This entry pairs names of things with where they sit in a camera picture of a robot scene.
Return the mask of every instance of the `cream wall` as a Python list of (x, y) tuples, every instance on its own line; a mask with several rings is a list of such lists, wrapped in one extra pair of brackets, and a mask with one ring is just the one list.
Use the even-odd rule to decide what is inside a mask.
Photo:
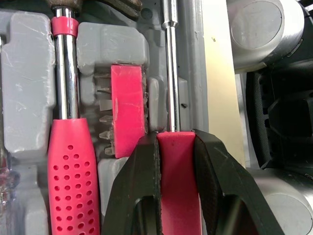
[(202, 0), (209, 132), (245, 165), (226, 0)]

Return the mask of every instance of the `metal rod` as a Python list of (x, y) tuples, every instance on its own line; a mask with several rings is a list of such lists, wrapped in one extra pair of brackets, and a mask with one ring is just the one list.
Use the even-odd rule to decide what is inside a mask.
[[(0, 54), (2, 49), (2, 37), (0, 36)], [(10, 168), (7, 151), (4, 147), (4, 124), (3, 124), (3, 101), (2, 101), (2, 75), (0, 74), (0, 170), (7, 170)]]
[[(74, 18), (74, 12), (66, 7), (55, 10), (56, 17)], [(76, 37), (55, 37), (56, 75), (58, 85), (60, 119), (79, 118), (79, 83), (76, 55)]]
[(180, 131), (179, 81), (176, 53), (177, 0), (162, 0), (162, 27), (165, 31), (168, 110), (170, 131)]

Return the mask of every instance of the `gray plastic tool case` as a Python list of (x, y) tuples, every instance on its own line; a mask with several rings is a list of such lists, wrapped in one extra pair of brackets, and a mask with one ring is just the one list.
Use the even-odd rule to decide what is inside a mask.
[[(142, 65), (147, 82), (149, 130), (167, 125), (166, 58), (160, 25), (160, 1), (143, 0), (133, 22), (95, 1), (87, 1), (78, 18), (77, 38), (82, 116), (88, 119), (97, 161), (101, 212), (105, 215), (113, 180), (127, 159), (110, 150), (110, 85), (113, 63)], [(0, 2), (1, 75), (5, 147), (20, 174), (14, 200), (0, 207), (0, 235), (48, 235), (47, 148), (57, 117), (52, 12), (44, 0)], [(208, 131), (207, 84), (201, 0), (180, 0), (178, 38), (182, 129)]]

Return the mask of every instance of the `screwdriver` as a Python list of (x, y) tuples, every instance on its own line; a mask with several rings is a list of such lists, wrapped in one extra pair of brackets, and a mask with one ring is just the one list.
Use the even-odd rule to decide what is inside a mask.
[(53, 235), (100, 234), (96, 159), (87, 120), (80, 118), (76, 56), (82, 0), (49, 0), (55, 17), (59, 120), (54, 120), (48, 151), (48, 189)]
[(193, 166), (194, 132), (180, 131), (176, 51), (177, 0), (161, 0), (170, 132), (157, 135), (161, 156), (161, 220), (164, 235), (201, 235), (201, 211)]

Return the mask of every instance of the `red screwdriver handle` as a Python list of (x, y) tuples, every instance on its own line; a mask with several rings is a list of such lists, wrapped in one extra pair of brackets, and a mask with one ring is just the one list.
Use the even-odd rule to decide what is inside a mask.
[(48, 152), (53, 235), (99, 235), (96, 159), (87, 120), (54, 120)]

